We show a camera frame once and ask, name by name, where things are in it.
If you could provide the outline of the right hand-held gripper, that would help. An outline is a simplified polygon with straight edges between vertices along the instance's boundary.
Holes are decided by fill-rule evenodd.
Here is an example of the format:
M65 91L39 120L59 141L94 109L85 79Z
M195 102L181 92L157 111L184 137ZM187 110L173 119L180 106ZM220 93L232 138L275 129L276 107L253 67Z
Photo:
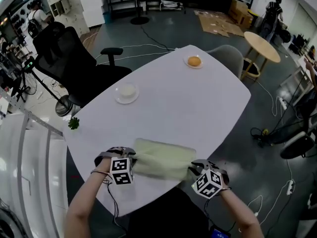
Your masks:
M191 188L197 195L211 199L226 189L229 184L227 171L206 159L194 160L191 164L188 175L194 181Z

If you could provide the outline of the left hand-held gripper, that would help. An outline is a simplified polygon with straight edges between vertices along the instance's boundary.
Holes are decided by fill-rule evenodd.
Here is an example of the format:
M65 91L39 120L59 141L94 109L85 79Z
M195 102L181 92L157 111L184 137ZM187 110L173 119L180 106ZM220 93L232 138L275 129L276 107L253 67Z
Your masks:
M132 166L136 161L133 157L136 155L135 150L132 148L125 148L122 155L117 155L109 151L101 152L94 160L95 166L97 167L103 159L110 159L110 170L109 174L115 185L126 185L132 184L134 174Z

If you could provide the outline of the light green cloth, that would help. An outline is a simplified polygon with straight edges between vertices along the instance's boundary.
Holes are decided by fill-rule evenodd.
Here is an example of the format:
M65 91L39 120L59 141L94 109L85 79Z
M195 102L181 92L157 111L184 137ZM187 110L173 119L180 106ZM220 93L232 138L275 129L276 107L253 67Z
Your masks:
M196 160L195 149L142 138L135 140L133 150L133 171L159 179L185 180Z

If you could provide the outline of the person's right forearm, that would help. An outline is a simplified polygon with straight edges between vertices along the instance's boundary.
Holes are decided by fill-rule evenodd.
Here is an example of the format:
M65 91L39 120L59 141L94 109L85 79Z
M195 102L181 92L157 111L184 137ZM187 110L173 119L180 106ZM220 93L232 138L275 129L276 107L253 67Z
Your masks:
M252 210L231 189L223 189L219 194L232 213L242 238L264 238L260 223Z

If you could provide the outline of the person's black clothing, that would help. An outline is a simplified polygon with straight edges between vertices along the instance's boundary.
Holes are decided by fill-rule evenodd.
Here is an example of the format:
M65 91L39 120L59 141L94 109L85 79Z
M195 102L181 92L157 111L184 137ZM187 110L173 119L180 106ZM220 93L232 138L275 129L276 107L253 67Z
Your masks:
M132 212L127 238L208 238L209 221L179 188Z

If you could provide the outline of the white cup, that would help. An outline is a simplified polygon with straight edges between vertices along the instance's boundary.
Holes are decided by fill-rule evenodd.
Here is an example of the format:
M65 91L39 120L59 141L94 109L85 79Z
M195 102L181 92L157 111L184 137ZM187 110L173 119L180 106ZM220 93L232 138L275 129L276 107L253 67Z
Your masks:
M133 84L124 84L119 89L119 94L124 99L133 98L137 93L137 89Z

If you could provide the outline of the small green potted plant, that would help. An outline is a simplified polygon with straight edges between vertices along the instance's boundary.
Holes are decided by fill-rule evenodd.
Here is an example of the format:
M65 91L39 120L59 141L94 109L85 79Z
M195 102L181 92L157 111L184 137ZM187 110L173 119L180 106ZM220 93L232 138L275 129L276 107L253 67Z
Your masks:
M79 119L77 117L72 117L68 122L68 127L71 130L75 130L79 127Z

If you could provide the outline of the black white rolling chair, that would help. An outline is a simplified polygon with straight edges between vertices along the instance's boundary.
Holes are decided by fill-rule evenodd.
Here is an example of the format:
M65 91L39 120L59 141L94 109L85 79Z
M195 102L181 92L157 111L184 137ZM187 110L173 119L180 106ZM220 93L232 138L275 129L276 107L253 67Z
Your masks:
M309 158L307 153L317 147L317 108L308 118L308 129L298 132L285 142L280 156L282 159L290 160L297 157Z

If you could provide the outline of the black mesh office chair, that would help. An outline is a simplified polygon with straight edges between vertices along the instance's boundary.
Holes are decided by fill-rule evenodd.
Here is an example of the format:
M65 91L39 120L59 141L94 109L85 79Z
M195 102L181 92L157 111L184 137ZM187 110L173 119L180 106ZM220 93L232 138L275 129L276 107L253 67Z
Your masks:
M37 51L35 68L66 88L69 100L83 108L104 90L127 76L131 69L116 66L114 56L121 48L105 48L108 64L98 64L86 50L73 27L53 22L34 39Z

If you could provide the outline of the orange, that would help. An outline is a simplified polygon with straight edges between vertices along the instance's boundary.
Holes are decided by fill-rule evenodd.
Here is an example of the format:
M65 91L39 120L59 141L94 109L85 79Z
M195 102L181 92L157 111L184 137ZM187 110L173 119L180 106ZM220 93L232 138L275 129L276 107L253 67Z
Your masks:
M198 56L188 57L187 64L192 67L199 67L201 65L201 59Z

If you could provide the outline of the grey shell chair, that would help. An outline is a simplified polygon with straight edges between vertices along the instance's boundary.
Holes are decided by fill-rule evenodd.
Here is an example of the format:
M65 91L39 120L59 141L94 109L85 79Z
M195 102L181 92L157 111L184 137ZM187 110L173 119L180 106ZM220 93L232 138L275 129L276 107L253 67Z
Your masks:
M207 54L227 67L237 78L241 79L244 58L241 52L231 45L221 45L207 51Z

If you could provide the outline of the white desk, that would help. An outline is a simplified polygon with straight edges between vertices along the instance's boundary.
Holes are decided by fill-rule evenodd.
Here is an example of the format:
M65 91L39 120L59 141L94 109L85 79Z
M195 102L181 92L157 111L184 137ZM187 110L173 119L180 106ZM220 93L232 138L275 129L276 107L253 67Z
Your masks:
M294 81L297 84L297 90L295 92L299 91L300 95L295 101L291 101L293 106L297 105L304 95L314 87L310 72L306 69L305 60L313 62L306 55L301 56L297 61L299 65L297 69L280 84L280 87L283 87L291 81Z

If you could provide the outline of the black standing fan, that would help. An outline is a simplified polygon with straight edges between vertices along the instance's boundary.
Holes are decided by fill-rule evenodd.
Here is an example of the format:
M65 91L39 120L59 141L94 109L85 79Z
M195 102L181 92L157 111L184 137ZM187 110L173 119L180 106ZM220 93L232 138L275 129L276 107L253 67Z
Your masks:
M141 6L140 6L140 1L139 0L135 0L136 2L136 12L137 12L137 16L132 18L130 20L130 23L133 25L143 25L149 22L149 18L141 16Z

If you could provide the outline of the round wooden table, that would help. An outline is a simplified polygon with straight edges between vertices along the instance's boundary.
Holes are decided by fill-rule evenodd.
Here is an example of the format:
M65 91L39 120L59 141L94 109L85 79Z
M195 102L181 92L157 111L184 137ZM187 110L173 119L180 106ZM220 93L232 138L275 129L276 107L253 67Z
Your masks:
M241 81L247 75L257 80L260 77L261 72L263 71L268 61L271 61L273 63L281 62L281 58L277 50L264 38L250 31L244 32L244 38L250 46L247 54L244 57L244 60L247 61L249 64L241 76ZM250 73L250 68L252 66L256 66L255 61L259 56L262 56L264 58L261 67L257 68L256 74Z

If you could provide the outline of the flattened cardboard sheets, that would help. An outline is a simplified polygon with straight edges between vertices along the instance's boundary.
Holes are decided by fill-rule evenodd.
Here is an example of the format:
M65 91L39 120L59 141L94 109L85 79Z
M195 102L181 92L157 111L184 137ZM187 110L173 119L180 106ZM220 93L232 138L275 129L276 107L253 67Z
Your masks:
M214 11L194 10L204 32L229 37L229 34L244 37L241 28L226 14Z

